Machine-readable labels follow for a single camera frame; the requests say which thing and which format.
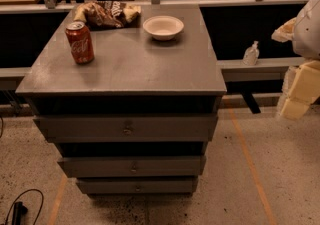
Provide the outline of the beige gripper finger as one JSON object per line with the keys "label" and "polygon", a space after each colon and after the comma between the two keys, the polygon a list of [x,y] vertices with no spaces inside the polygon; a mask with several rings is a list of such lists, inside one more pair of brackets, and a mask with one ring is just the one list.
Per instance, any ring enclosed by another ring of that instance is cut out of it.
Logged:
{"label": "beige gripper finger", "polygon": [[293,39],[296,18],[292,18],[276,29],[271,35],[271,39],[277,42],[287,42]]}

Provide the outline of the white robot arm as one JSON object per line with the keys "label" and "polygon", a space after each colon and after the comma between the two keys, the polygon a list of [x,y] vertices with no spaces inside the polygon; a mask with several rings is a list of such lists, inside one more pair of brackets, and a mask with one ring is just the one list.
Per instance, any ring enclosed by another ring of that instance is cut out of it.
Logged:
{"label": "white robot arm", "polygon": [[298,15],[276,29],[271,38],[291,41],[293,51],[306,59],[320,59],[320,0],[309,0]]}

